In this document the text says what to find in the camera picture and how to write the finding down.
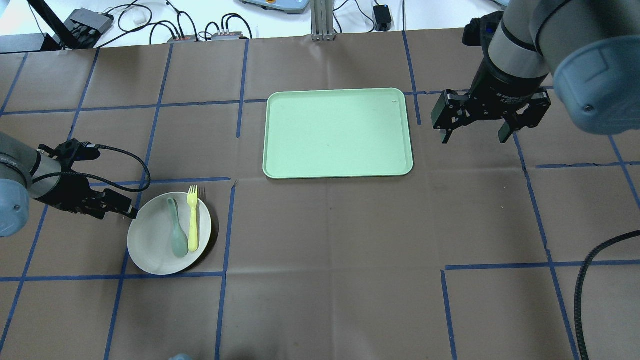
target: white table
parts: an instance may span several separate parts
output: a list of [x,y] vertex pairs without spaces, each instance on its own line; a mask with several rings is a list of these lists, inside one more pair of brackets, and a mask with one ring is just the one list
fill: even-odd
[[[336,7],[343,0],[336,0]],[[358,0],[362,10],[372,15],[373,0]],[[380,4],[389,5],[394,18],[393,30],[402,30],[402,0],[378,0]],[[47,0],[47,4],[64,21],[76,8],[87,8],[95,12],[102,12],[111,6],[127,4],[122,0]],[[173,9],[165,5],[163,0],[142,0],[139,4],[149,7],[153,13],[153,21],[170,20],[176,23],[176,15]],[[265,11],[258,6],[243,4],[239,0],[174,0],[172,4],[179,10],[188,12],[196,23],[198,31],[204,30],[209,21],[220,23],[220,17],[226,13],[235,12],[242,15],[252,27],[253,36],[256,38],[295,37],[310,34],[311,11],[307,7],[302,14],[289,15],[283,12]],[[473,17],[480,17],[487,13],[500,10],[500,7],[489,0],[406,0],[406,29],[445,29],[460,28],[469,23]],[[0,0],[0,35],[37,33],[35,19],[33,18],[26,0]],[[116,20],[119,13],[114,13]],[[345,33],[363,33],[372,28],[372,24],[358,11],[354,0],[335,12]],[[38,16],[40,27],[43,31],[53,35],[53,31]],[[185,33],[192,33],[190,21],[182,16],[182,28]],[[232,31],[243,31],[247,35],[244,24],[238,20],[232,20],[229,24]],[[135,28],[133,14],[127,13],[122,19],[122,27]],[[108,46],[144,45],[149,43],[148,29],[137,33],[131,33]],[[111,40],[122,32],[116,25],[111,28],[100,40],[98,45]],[[154,44],[166,42],[169,39],[168,31],[159,26],[154,31]]]

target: yellow fork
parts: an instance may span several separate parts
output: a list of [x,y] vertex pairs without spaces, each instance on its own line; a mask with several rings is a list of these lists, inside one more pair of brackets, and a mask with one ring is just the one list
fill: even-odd
[[189,222],[189,251],[198,250],[198,220],[196,219],[196,207],[198,206],[198,186],[191,185],[187,194],[187,204],[191,208],[191,221]]

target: metal post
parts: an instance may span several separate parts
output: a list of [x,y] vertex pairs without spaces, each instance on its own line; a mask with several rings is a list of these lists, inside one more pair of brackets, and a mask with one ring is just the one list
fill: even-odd
[[333,0],[311,0],[311,39],[335,40],[333,30]]

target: brown table surface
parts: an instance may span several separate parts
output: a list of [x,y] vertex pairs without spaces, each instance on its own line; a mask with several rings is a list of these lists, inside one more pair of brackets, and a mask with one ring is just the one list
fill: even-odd
[[[0,131],[131,151],[154,178],[140,206],[197,184],[218,219],[206,258],[156,277],[127,255],[130,220],[32,202],[26,228],[0,240],[0,359],[577,359],[580,261],[640,225],[638,133],[580,132],[550,88],[541,125],[507,144],[499,122],[440,144],[438,92],[468,88],[482,58],[461,34],[0,56]],[[271,94],[382,87],[406,94],[407,176],[262,173]],[[74,170],[141,177],[109,152]],[[589,271],[593,359],[640,357],[639,259],[630,240]]]

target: power adapter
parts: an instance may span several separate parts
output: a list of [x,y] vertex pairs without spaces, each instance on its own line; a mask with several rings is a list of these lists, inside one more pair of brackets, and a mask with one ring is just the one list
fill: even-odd
[[391,30],[391,12],[387,5],[376,5],[373,7],[373,18],[376,20],[376,31]]

